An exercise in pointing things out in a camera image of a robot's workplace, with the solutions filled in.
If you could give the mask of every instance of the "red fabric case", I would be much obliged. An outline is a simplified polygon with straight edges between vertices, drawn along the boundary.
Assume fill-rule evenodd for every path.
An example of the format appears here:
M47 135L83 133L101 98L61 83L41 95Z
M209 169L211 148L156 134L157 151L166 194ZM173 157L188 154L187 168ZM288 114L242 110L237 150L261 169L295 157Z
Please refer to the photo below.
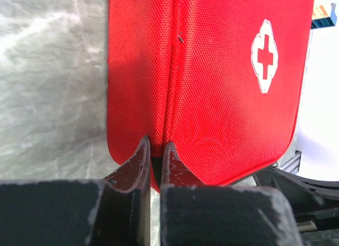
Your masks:
M313 1L109 0L113 159L148 134L152 157L174 141L208 185L277 161L295 128Z

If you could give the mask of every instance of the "textured nylon fabric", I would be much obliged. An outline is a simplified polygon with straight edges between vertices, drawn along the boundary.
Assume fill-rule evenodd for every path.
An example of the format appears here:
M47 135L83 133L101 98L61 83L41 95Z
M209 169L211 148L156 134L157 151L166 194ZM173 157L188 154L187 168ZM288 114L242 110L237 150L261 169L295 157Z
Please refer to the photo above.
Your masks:
M123 163L148 134L204 183L268 166L293 136L314 0L110 0L108 144ZM278 68L262 93L251 46L272 26Z

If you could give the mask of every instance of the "marble surface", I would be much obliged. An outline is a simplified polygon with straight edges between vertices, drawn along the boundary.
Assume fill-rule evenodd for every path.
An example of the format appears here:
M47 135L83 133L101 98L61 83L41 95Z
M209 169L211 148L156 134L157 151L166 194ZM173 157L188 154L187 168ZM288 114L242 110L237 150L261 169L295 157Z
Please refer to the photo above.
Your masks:
M101 178L107 0L0 0L0 179Z
M150 245L160 246L160 194L151 189L150 191Z

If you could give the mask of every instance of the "white wall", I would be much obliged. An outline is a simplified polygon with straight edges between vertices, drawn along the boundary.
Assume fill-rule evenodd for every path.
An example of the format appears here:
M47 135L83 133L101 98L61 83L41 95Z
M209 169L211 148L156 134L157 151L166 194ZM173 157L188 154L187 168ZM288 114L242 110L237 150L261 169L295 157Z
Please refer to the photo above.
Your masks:
M339 181L338 53L339 24L313 30L299 110L297 150L302 151L299 175L317 180Z

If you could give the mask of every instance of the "white cross emblem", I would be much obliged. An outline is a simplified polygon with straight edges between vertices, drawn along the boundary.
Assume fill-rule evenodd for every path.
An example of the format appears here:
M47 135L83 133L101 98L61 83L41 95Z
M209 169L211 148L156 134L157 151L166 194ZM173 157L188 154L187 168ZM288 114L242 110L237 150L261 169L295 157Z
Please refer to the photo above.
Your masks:
M276 48L271 22L264 20L259 33L252 43L252 66L258 78L260 90L267 94L278 68L278 49Z

